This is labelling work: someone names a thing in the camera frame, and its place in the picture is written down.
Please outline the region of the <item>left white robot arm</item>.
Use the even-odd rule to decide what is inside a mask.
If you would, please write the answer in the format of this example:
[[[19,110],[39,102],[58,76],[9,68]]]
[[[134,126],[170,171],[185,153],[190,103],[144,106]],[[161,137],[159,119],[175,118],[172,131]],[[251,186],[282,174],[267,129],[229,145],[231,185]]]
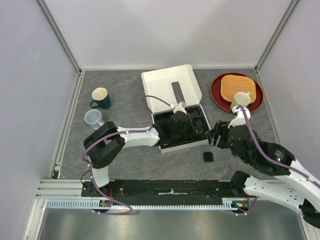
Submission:
[[[121,150],[167,144],[174,137],[192,134],[191,125],[188,114],[183,111],[177,111],[168,119],[143,128],[118,127],[112,121],[104,123],[83,141],[94,181],[92,191],[99,197],[109,193],[109,165]]]

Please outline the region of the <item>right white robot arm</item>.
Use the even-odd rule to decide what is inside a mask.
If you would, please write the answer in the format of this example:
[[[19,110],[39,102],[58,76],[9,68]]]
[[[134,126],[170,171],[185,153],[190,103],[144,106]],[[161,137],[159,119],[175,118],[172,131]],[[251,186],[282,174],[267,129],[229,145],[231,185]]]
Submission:
[[[233,196],[266,199],[298,213],[313,227],[320,227],[320,181],[290,151],[277,143],[262,141],[250,126],[232,127],[226,121],[217,121],[205,136],[211,146],[231,150],[245,164],[291,187],[288,190],[271,186],[248,173],[236,171],[229,182]]]

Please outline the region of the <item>black comb guard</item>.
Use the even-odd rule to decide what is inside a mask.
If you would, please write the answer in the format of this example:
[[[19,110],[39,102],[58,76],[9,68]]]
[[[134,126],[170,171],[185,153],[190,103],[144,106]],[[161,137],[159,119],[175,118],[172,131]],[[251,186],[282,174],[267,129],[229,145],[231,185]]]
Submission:
[[[214,154],[212,152],[203,152],[203,160],[206,163],[210,163],[214,161]]]

